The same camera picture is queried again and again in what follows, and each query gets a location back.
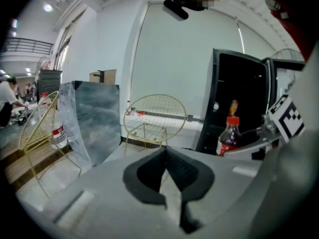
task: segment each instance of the white shirt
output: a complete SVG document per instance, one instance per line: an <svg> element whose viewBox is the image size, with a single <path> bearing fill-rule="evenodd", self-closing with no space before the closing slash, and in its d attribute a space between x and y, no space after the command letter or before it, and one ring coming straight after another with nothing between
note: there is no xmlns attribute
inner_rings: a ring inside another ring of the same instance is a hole
<svg viewBox="0 0 319 239"><path fill-rule="evenodd" d="M0 111L5 103L13 104L17 99L14 96L13 90L10 88L9 82L0 83Z"/></svg>

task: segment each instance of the balcony railing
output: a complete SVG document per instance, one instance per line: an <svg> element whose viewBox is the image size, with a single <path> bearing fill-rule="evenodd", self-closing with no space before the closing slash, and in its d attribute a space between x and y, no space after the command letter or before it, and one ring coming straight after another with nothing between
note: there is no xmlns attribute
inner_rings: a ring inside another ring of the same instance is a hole
<svg viewBox="0 0 319 239"><path fill-rule="evenodd" d="M43 55L50 55L53 44L25 38L7 38L3 44L1 52L32 52Z"/></svg>

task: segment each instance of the gold wire chair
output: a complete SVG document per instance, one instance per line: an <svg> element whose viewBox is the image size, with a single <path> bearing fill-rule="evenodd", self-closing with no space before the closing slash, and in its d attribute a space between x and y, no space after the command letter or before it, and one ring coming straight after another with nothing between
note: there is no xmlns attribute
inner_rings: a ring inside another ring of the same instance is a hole
<svg viewBox="0 0 319 239"><path fill-rule="evenodd" d="M54 129L53 127L57 111L56 108L58 102L58 94L58 91L51 93L37 106L37 108L32 112L27 122L25 123L19 140L19 149L22 150L27 156L32 173L36 178L39 186L48 198L49 195L41 185L40 179L53 165L65 159L69 159L76 167L80 169L78 177L82 172L82 169L77 164L75 164L67 155L65 155L65 153L56 145L55 141L51 141L51 143L55 144L55 149L57 149L64 156L64 158L52 163L49 167L47 167L47 169L40 177L37 176L34 166L32 165L32 161L30 158L31 153L33 151L36 151L36 149L38 149L40 146L49 142L53 137L52 132Z"/></svg>
<svg viewBox="0 0 319 239"><path fill-rule="evenodd" d="M127 132L125 152L129 136L146 143L159 143L174 137L186 121L184 105L174 97L162 94L142 97L132 103L123 117Z"/></svg>

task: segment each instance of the red bottle cap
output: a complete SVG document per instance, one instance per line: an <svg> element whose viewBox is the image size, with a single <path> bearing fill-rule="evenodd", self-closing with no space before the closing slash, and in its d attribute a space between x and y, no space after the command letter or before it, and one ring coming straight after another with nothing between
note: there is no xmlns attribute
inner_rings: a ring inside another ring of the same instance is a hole
<svg viewBox="0 0 319 239"><path fill-rule="evenodd" d="M239 117L237 116L228 116L227 124L229 125L239 125Z"/></svg>

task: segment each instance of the window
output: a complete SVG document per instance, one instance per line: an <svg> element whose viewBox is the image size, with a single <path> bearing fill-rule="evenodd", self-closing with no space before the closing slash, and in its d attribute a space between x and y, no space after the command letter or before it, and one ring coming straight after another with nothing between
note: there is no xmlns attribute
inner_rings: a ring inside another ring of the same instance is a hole
<svg viewBox="0 0 319 239"><path fill-rule="evenodd" d="M55 56L54 70L57 70L57 71L61 70L75 26L83 13L81 13L74 21L72 21L71 24L64 30L64 33L62 35L62 38L59 44L58 52L56 53L56 56Z"/></svg>

